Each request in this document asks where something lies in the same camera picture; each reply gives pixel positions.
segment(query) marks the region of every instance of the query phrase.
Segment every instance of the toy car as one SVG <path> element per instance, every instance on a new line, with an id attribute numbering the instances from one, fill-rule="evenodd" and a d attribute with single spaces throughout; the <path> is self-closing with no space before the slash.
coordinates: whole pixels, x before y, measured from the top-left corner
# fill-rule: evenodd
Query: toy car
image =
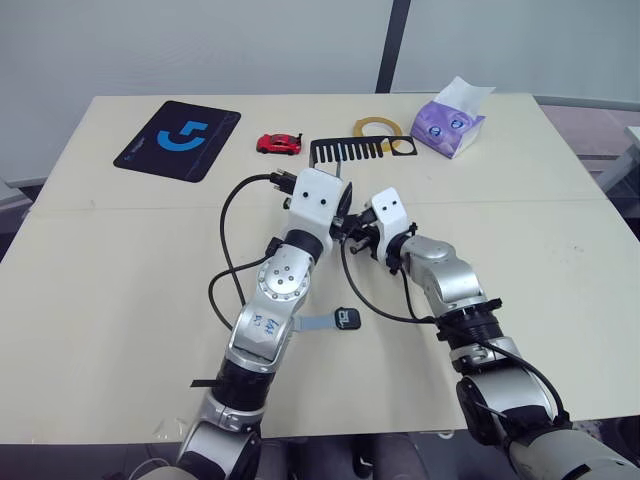
<path id="1" fill-rule="evenodd" d="M 275 135 L 265 134 L 258 139 L 256 150 L 262 153 L 286 153 L 296 155 L 302 149 L 302 134 L 297 137 L 276 133 Z"/>

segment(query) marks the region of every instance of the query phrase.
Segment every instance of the black comb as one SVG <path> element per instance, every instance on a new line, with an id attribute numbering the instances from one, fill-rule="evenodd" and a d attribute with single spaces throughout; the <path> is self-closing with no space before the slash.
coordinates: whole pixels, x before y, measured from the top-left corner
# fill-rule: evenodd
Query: black comb
<path id="1" fill-rule="evenodd" d="M 344 138 L 322 138 L 311 142 L 311 154 L 309 155 L 309 166 L 314 167 L 316 163 L 331 163 L 346 160 L 361 160 L 365 158 L 382 157 L 382 142 L 389 141 L 391 153 L 394 156 L 417 155 L 416 144 L 412 137 L 399 137 L 393 135 L 381 135 L 375 137 L 344 137 Z M 401 152 L 396 150 L 393 143 L 397 140 L 409 142 L 413 147 L 411 152 Z"/>

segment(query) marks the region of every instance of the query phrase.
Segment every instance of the tissue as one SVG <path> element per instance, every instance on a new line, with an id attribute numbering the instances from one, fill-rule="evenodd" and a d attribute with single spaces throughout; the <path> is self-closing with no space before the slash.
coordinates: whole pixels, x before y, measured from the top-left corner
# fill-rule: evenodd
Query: tissue
<path id="1" fill-rule="evenodd" d="M 453 158 L 476 139 L 485 119 L 480 105 L 495 87 L 474 87 L 456 77 L 420 109 L 411 136 Z"/>

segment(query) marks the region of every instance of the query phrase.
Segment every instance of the black cable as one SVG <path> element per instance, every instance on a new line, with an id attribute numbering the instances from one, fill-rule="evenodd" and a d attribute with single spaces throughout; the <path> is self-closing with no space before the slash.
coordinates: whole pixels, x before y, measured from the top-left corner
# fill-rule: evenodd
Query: black cable
<path id="1" fill-rule="evenodd" d="M 145 443 L 145 444 L 144 444 L 144 449 L 145 449 L 145 451 L 147 452 L 147 455 L 149 456 L 149 460 L 151 460 L 152 458 L 162 458 L 165 462 L 167 462 L 167 464 L 171 464 L 171 462 L 169 462 L 169 460 L 167 460 L 167 459 L 166 459 L 166 458 L 164 458 L 162 455 L 160 455 L 160 454 L 157 452 L 157 450 L 156 450 L 156 452 L 155 452 L 155 453 L 153 452 L 154 447 L 153 447 L 153 445 L 152 445 L 152 444 L 150 444 L 150 443 Z M 160 461 L 158 461 L 158 460 L 155 460 L 155 461 L 153 462 L 153 464 L 154 464 L 154 465 L 156 465 L 157 467 L 164 467 L 164 466 L 166 466 L 166 464 L 161 463 L 161 462 L 160 462 Z"/>
<path id="2" fill-rule="evenodd" d="M 264 262 L 267 258 L 269 258 L 268 255 L 262 257 L 260 260 L 256 260 L 255 262 L 251 262 L 251 263 L 246 263 L 244 265 L 240 265 L 239 267 L 233 267 L 233 268 L 229 268 L 227 270 L 224 270 L 223 272 L 218 273 L 215 277 L 213 277 L 211 279 L 211 281 L 209 282 L 209 288 L 208 288 L 208 293 L 209 293 L 209 303 L 211 303 L 211 307 L 213 307 L 213 311 L 216 312 L 216 315 L 218 316 L 218 318 L 220 319 L 220 321 L 223 323 L 223 325 L 225 327 L 227 327 L 229 330 L 233 330 L 233 326 L 227 321 L 226 318 L 224 318 L 224 315 L 222 314 L 222 312 L 220 311 L 220 309 L 218 308 L 218 305 L 216 305 L 216 301 L 213 298 L 213 286 L 216 284 L 216 282 L 218 280 L 220 280 L 222 277 L 224 277 L 225 275 L 233 275 L 235 274 L 235 272 L 239 272 L 241 270 L 246 270 L 247 268 L 251 268 L 251 267 L 255 267 L 257 265 L 260 265 L 262 262 Z"/>
<path id="3" fill-rule="evenodd" d="M 411 317 L 414 319 L 417 319 L 415 313 L 413 312 L 413 306 L 411 305 L 411 295 L 409 294 L 409 285 L 407 282 L 407 274 L 404 272 L 404 270 L 400 269 L 400 273 L 402 274 L 402 281 L 404 283 L 404 293 L 405 293 L 405 297 L 407 299 L 407 308 L 409 309 L 409 313 L 411 314 Z M 538 370 L 536 367 L 534 367 L 532 364 L 530 364 L 529 362 L 527 362 L 526 360 L 524 360 L 523 358 L 507 351 L 504 350 L 500 347 L 496 347 L 495 345 L 486 342 L 484 340 L 478 340 L 477 338 L 474 338 L 472 335 L 459 330 L 455 327 L 452 327 L 449 324 L 443 323 L 441 322 L 440 324 L 438 324 L 438 328 L 442 329 L 442 330 L 448 330 L 450 333 L 455 334 L 456 336 L 459 337 L 463 337 L 466 338 L 469 341 L 472 341 L 474 343 L 477 343 L 478 345 L 491 350 L 493 352 L 499 353 L 505 357 L 507 357 L 509 360 L 511 360 L 513 363 L 515 363 L 516 365 L 518 365 L 520 368 L 527 370 L 531 373 L 533 373 L 536 377 L 538 377 L 538 379 L 544 384 L 545 387 L 547 387 L 547 390 L 549 390 L 549 393 L 551 394 L 551 396 L 553 397 L 553 401 L 556 404 L 556 409 L 558 410 L 558 415 L 560 416 L 560 420 L 569 420 L 569 413 L 564 409 L 564 404 L 562 403 L 562 398 L 560 398 L 560 394 L 558 393 L 558 391 L 556 390 L 556 388 L 553 386 L 553 384 L 551 383 L 551 381 L 544 376 L 544 374 Z"/>
<path id="4" fill-rule="evenodd" d="M 404 298 L 407 300 L 407 309 L 409 310 L 409 315 L 414 320 L 418 320 L 416 313 L 413 311 L 413 305 L 411 305 L 411 295 L 409 294 L 409 282 L 407 281 L 407 274 L 404 269 L 400 269 L 400 274 L 402 275 L 402 283 L 404 284 Z"/>
<path id="5" fill-rule="evenodd" d="M 345 243 L 346 243 L 346 240 L 349 238 L 350 233 L 351 232 L 349 232 L 347 234 L 345 240 L 340 244 L 340 258 L 342 259 L 342 268 L 344 269 L 344 273 L 345 273 L 345 275 L 347 277 L 347 282 L 349 282 L 349 286 L 351 287 L 351 290 L 353 290 L 353 293 L 356 294 L 356 297 L 358 297 L 362 303 L 364 303 L 367 307 L 369 307 L 369 309 L 373 310 L 378 315 L 380 315 L 382 317 L 385 317 L 385 318 L 388 318 L 390 320 L 393 320 L 393 321 L 396 321 L 396 322 L 416 323 L 416 324 L 433 323 L 434 322 L 433 317 L 407 318 L 407 317 L 399 317 L 397 315 L 392 315 L 390 313 L 384 312 L 384 311 L 380 310 L 379 308 L 377 308 L 376 306 L 374 306 L 369 300 L 367 300 L 365 298 L 364 295 L 362 295 L 362 293 L 360 293 L 360 290 L 358 290 L 358 287 L 356 287 L 356 284 L 354 283 L 353 278 L 351 278 L 351 273 L 349 272 L 349 266 L 347 265 L 347 256 L 346 256 L 346 253 L 345 253 Z"/>
<path id="6" fill-rule="evenodd" d="M 233 190 L 231 190 L 231 193 L 229 193 L 229 196 L 227 196 L 227 199 L 224 201 L 224 205 L 222 206 L 222 211 L 220 212 L 220 243 L 222 244 L 222 253 L 224 254 L 224 259 L 227 262 L 227 267 L 229 267 L 229 273 L 231 273 L 231 276 L 233 277 L 233 283 L 236 285 L 236 290 L 238 291 L 238 296 L 240 297 L 240 303 L 243 306 L 246 303 L 246 301 L 244 299 L 244 293 L 242 292 L 242 286 L 240 285 L 240 281 L 238 280 L 238 276 L 236 275 L 237 270 L 233 268 L 233 264 L 231 263 L 231 256 L 229 255 L 229 248 L 227 247 L 227 239 L 224 233 L 224 223 L 227 217 L 227 210 L 229 209 L 229 205 L 231 205 L 231 201 L 238 194 L 238 192 L 242 190 L 244 187 L 246 187 L 247 185 L 249 185 L 250 183 L 258 182 L 261 180 L 271 180 L 271 175 L 267 173 L 263 173 L 260 175 L 252 175 L 242 180 L 238 185 L 235 186 Z M 228 325 L 228 322 L 226 320 L 223 320 L 223 323 Z"/>

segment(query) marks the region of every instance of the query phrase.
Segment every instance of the mouse pad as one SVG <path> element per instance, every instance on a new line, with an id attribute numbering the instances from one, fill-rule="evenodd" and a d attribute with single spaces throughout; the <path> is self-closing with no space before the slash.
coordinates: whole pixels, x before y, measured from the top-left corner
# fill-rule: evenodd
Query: mouse pad
<path id="1" fill-rule="evenodd" d="M 137 172 L 199 182 L 238 120 L 238 112 L 165 102 L 113 164 Z"/>

